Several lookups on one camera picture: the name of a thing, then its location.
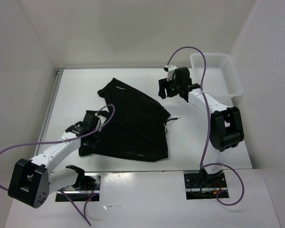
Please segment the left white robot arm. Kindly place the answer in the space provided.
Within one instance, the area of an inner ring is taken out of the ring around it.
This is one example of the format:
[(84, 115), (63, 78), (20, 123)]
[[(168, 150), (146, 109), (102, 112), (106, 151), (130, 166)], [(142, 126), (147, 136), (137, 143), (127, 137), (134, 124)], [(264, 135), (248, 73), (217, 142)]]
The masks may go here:
[(52, 192), (67, 186), (75, 190), (85, 185), (85, 170), (75, 165), (55, 168), (72, 152), (86, 152), (96, 143), (98, 135), (107, 120), (108, 111), (87, 111), (84, 119), (68, 127), (53, 144), (29, 160), (16, 162), (8, 188), (8, 196), (33, 208), (39, 208)]

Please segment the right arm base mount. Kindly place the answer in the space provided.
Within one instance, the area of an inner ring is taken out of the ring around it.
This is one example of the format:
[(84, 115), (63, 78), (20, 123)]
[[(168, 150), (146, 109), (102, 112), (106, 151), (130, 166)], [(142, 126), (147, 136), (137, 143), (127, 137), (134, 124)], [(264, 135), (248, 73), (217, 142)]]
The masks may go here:
[(186, 171), (183, 174), (186, 200), (205, 200), (229, 198), (224, 172), (219, 172), (207, 180), (203, 180), (199, 171)]

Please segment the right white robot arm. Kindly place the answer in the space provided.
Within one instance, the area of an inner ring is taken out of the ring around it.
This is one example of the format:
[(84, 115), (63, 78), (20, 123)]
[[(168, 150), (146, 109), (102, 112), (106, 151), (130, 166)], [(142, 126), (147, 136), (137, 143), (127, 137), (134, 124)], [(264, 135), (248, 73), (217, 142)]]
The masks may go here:
[(200, 84), (193, 83), (186, 67), (166, 65), (167, 77), (159, 80), (162, 99), (179, 95), (202, 111), (208, 120), (206, 145), (200, 161), (199, 181), (211, 186), (221, 175), (231, 150), (244, 140), (240, 110), (228, 107), (207, 94)]

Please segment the black shorts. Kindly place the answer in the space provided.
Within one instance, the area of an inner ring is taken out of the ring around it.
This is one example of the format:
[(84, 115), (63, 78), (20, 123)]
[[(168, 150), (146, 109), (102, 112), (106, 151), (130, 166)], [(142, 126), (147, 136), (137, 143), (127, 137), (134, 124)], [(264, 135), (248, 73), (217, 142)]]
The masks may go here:
[(159, 102), (116, 78), (97, 93), (113, 116), (100, 131), (97, 146), (87, 148), (88, 155), (144, 162), (168, 158), (165, 125), (171, 115)]

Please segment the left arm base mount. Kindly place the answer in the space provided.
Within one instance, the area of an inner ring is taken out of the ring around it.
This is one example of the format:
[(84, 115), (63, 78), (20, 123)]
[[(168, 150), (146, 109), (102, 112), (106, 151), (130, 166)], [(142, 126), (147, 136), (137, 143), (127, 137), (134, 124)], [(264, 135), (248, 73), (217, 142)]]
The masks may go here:
[(99, 201), (101, 173), (85, 172), (79, 175), (74, 172), (55, 181), (52, 190), (56, 190), (56, 202), (66, 202), (67, 197), (58, 190), (62, 190), (72, 201)]

